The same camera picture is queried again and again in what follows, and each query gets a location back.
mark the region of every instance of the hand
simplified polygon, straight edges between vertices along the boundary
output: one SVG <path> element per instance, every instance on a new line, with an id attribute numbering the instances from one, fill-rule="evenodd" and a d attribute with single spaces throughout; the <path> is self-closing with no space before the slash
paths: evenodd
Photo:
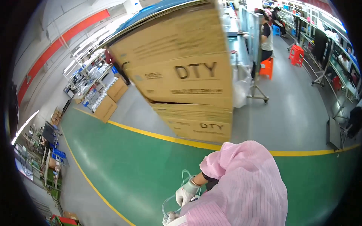
<path id="1" fill-rule="evenodd" d="M 162 220 L 162 224 L 163 226 L 166 226 L 168 223 L 172 222 L 173 220 L 175 220 L 179 214 L 178 213 L 174 213 L 174 212 L 168 212 L 168 217 L 163 217 L 163 220 Z"/>
<path id="2" fill-rule="evenodd" d="M 176 191 L 177 204 L 180 206 L 184 206 L 185 204 L 189 203 L 190 200 L 196 195 L 199 188 L 199 186 L 193 184 L 191 182 L 191 179 L 189 179 L 189 182 L 184 184 L 184 186 Z"/>

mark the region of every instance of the cable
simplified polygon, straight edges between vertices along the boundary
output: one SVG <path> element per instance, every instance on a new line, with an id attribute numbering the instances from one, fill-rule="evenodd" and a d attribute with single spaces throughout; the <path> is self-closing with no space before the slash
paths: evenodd
<path id="1" fill-rule="evenodd" d="M 185 172 L 189 175 L 186 179 L 184 179 L 184 173 L 185 173 Z M 191 175 L 188 170 L 182 170 L 182 183 L 181 183 L 181 186 L 180 186 L 180 187 L 182 187 L 182 186 L 185 185 L 185 181 L 186 181 L 186 183 L 187 183 L 187 182 L 189 181 L 189 179 L 192 179 L 192 178 L 194 178 L 195 176 L 196 176 L 196 175 Z M 199 195 L 198 195 L 198 196 L 200 196 L 200 194 L 201 194 L 201 187 L 198 188 L 198 191 L 199 191 Z M 176 197 L 176 195 L 173 195 L 173 196 L 167 198 L 167 199 L 162 203 L 162 213 L 163 213 L 163 215 L 164 215 L 166 218 L 168 218 L 168 215 L 165 213 L 165 209 L 164 209 L 165 204 L 166 204 L 169 200 L 171 200 L 172 198 L 175 198 L 175 197 Z M 174 211 L 174 213 L 179 212 L 179 211 L 181 210 L 181 208 L 182 208 L 182 207 L 180 207 L 178 210 Z"/>

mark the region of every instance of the plastic bag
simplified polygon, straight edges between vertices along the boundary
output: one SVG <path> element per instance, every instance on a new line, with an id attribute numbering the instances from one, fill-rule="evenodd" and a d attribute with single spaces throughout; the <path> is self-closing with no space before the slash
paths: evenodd
<path id="1" fill-rule="evenodd" d="M 250 93 L 251 76 L 232 84 L 232 106 L 241 108 L 247 104 L 247 96 Z"/>

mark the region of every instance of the orange stool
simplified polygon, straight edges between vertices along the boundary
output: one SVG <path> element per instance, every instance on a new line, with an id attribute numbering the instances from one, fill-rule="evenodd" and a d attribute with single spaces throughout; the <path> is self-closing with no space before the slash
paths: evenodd
<path id="1" fill-rule="evenodd" d="M 300 46 L 292 46 L 289 54 L 289 59 L 292 60 L 292 65 L 299 64 L 300 67 L 302 67 L 303 58 L 300 58 L 300 54 L 304 57 L 304 50 Z"/>
<path id="2" fill-rule="evenodd" d="M 342 82 L 338 76 L 336 76 L 334 79 L 332 79 L 333 88 L 335 91 L 338 91 L 342 87 Z"/>
<path id="3" fill-rule="evenodd" d="M 273 76 L 273 59 L 271 57 L 269 57 L 268 59 L 262 61 L 261 66 L 265 66 L 265 68 L 260 68 L 260 73 L 259 74 L 265 74 L 268 75 L 269 79 L 272 79 Z"/>

